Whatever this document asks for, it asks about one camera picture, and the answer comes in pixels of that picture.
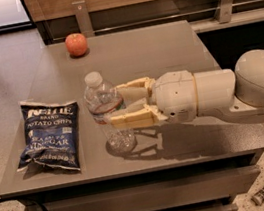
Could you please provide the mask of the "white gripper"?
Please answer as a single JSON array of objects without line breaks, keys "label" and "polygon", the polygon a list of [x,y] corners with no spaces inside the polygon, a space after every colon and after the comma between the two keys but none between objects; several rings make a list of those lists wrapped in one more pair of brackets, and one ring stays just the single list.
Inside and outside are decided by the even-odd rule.
[{"label": "white gripper", "polygon": [[[119,84],[116,89],[125,101],[137,101],[125,109],[106,114],[104,120],[116,129],[146,128],[164,121],[185,123],[197,116],[196,85],[189,71],[165,73],[156,81],[141,77]],[[151,93],[156,105],[148,104],[145,99]]]}]

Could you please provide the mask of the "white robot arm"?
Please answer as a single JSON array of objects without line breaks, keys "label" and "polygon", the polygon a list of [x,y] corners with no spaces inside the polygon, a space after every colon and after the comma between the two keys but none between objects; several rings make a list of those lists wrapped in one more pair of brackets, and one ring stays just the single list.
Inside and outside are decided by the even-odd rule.
[{"label": "white robot arm", "polygon": [[202,116],[236,124],[264,122],[264,50],[244,53],[235,65],[232,70],[181,70],[121,84],[117,92],[130,104],[105,120],[116,129],[185,124]]}]

